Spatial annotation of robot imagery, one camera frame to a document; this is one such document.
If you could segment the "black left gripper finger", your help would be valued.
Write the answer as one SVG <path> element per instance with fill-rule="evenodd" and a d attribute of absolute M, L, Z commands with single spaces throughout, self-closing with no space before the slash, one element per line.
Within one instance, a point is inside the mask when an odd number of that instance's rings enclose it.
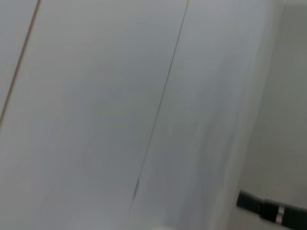
<path fill-rule="evenodd" d="M 306 209 L 260 199 L 245 191 L 239 192 L 236 206 L 258 215 L 265 221 L 285 228 L 305 228 L 307 226 Z"/>

